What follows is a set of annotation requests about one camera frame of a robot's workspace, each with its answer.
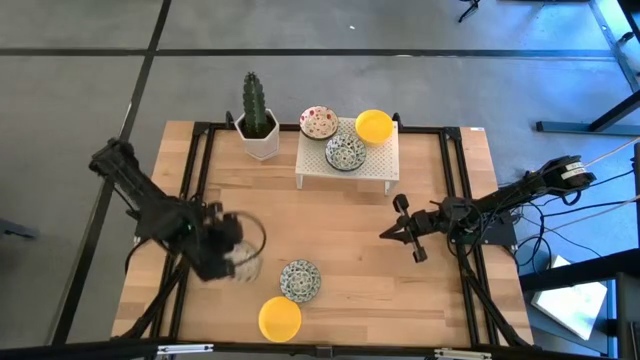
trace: bowl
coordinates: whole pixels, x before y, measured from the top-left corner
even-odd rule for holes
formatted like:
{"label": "bowl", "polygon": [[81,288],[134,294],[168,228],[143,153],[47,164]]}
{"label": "bowl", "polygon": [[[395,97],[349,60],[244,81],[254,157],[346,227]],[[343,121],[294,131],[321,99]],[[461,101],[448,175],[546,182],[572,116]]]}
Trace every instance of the bowl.
{"label": "bowl", "polygon": [[353,171],[364,164],[367,149],[357,136],[338,134],[329,140],[324,154],[334,169]]}
{"label": "bowl", "polygon": [[320,290],[320,272],[306,260],[293,261],[282,270],[280,290],[287,299],[303,303],[313,299]]}
{"label": "bowl", "polygon": [[300,115],[300,131],[311,140],[327,140],[338,131],[338,115],[326,106],[312,106]]}
{"label": "bowl", "polygon": [[356,134],[367,145],[382,145],[393,132],[393,120],[384,111],[367,110],[356,118]]}
{"label": "bowl", "polygon": [[273,342],[291,340],[300,330],[302,314],[298,304],[285,298],[276,296],[269,299],[258,315],[258,327],[265,338]]}

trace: potted cactus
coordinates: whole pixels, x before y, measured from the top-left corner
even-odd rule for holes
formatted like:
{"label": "potted cactus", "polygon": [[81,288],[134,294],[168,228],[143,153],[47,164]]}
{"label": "potted cactus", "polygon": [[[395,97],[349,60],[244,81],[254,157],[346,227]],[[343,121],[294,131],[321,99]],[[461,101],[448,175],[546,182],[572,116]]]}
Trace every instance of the potted cactus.
{"label": "potted cactus", "polygon": [[262,161],[275,156],[280,145],[280,124],[270,109],[265,108],[264,92],[255,73],[244,78],[242,95],[244,114],[235,122],[245,151]]}

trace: table leg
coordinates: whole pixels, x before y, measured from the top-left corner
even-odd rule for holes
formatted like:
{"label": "table leg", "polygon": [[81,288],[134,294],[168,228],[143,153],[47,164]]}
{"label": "table leg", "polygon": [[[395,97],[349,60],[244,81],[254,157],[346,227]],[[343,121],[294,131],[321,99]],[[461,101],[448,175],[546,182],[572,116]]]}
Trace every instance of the table leg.
{"label": "table leg", "polygon": [[302,181],[304,180],[303,175],[296,174],[296,187],[298,190],[302,189]]}
{"label": "table leg", "polygon": [[396,186],[397,181],[385,181],[384,182],[384,195],[388,196],[391,190]]}

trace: wooden table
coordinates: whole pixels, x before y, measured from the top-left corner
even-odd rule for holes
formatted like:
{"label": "wooden table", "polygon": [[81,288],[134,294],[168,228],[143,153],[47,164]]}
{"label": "wooden table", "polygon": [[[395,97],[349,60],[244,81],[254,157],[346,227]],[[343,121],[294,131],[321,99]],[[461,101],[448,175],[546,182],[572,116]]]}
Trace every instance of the wooden table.
{"label": "wooden table", "polygon": [[[168,122],[165,128],[152,179],[170,195],[178,195],[193,124]],[[461,128],[461,132],[474,196],[496,190],[484,130]],[[235,131],[216,131],[205,201],[220,200],[225,210],[255,214],[265,224],[268,243],[262,272],[253,283],[204,283],[191,274],[179,339],[268,342],[258,329],[260,307],[281,295],[278,280],[284,266],[302,258],[316,264],[322,288],[301,305],[303,324],[290,343],[469,346],[458,265],[445,248],[444,235],[422,238],[429,259],[415,264],[411,247],[378,238],[397,217],[392,198],[384,196],[379,183],[309,177],[304,189],[296,190],[297,142],[298,133],[281,132],[279,155],[260,163],[244,153]],[[203,148],[199,147],[196,166]],[[394,193],[408,196],[410,210],[433,210],[429,200],[447,195],[437,136],[400,134],[400,171]],[[458,180],[456,186],[461,194]],[[256,232],[247,232],[247,239],[257,243]],[[492,298],[520,336],[532,341],[513,259],[499,247],[485,246],[484,254]],[[164,258],[165,253],[151,242],[134,255],[114,335],[129,329],[155,296]],[[477,299],[475,308],[481,339],[486,341]],[[164,335],[172,309],[170,299]]]}

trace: wood plank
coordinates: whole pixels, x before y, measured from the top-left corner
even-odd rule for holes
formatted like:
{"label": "wood plank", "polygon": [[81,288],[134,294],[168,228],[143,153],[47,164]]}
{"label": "wood plank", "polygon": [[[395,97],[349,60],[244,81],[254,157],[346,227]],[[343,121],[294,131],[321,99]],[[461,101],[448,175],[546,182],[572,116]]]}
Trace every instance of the wood plank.
{"label": "wood plank", "polygon": [[[152,179],[174,195],[192,128],[191,122],[168,122],[158,153]],[[480,197],[497,188],[486,135],[461,130],[472,191]],[[291,343],[468,346],[458,266],[445,247],[444,235],[421,239],[429,259],[415,264],[410,247],[378,238],[397,217],[391,205],[393,194],[383,195],[382,182],[306,177],[304,189],[296,190],[298,134],[281,132],[280,136],[280,154],[260,163],[244,153],[235,132],[216,132],[205,200],[220,200],[225,210],[256,215],[267,229],[268,243],[261,274],[253,283],[228,279],[204,283],[195,274],[189,277],[179,338],[267,342],[257,326],[260,307],[281,295],[282,268],[304,258],[316,264],[323,283],[318,295],[300,306],[303,325]],[[437,136],[401,134],[400,166],[394,194],[407,194],[410,210],[435,209],[429,201],[447,195]],[[255,226],[244,226],[246,238],[257,244]],[[502,249],[484,249],[496,303],[521,336],[531,341],[513,260]],[[127,330],[148,306],[163,262],[164,253],[155,244],[134,255],[114,335]],[[479,304],[477,313],[484,326]]]}

